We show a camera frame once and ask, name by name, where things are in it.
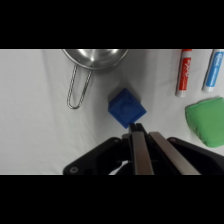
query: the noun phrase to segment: blue marker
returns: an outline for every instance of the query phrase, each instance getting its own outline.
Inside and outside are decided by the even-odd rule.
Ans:
[[[205,92],[213,92],[217,77],[219,75],[219,70],[222,64],[223,57],[224,49],[214,49],[206,81],[203,87],[203,90]]]

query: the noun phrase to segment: white surface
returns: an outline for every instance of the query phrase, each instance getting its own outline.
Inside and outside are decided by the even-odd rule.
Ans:
[[[108,99],[128,88],[148,113],[146,130],[207,148],[186,123],[185,107],[224,96],[224,66],[213,93],[201,91],[212,50],[194,49],[188,92],[175,96],[181,50],[131,50],[116,68],[95,72],[83,106],[66,100],[74,64],[61,50],[0,50],[0,174],[62,174],[63,168],[110,137],[127,132]],[[80,69],[76,93],[87,71]],[[210,149],[224,155],[224,147]]]

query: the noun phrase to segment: marker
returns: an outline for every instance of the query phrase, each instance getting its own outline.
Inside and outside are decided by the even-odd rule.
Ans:
[[[178,76],[176,96],[184,98],[187,91],[187,82],[191,66],[192,49],[183,49],[181,55],[180,71]]]
[[[205,92],[211,93],[215,88],[216,80],[219,75],[219,70],[223,60],[223,55],[224,55],[224,49],[213,50],[211,62],[209,65],[208,73],[203,87],[203,90]]]

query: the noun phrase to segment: red marker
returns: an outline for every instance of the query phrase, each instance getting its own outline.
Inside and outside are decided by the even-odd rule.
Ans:
[[[184,98],[187,91],[187,82],[191,66],[192,49],[183,49],[181,55],[181,65],[178,77],[176,96]]]

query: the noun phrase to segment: metal strainer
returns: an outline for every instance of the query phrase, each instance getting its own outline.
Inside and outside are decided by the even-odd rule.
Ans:
[[[75,63],[67,100],[68,107],[71,109],[78,109],[82,105],[92,71],[111,68],[117,65],[128,53],[128,49],[63,49],[63,51]],[[70,102],[78,66],[88,69],[89,75],[79,104],[73,107]]]

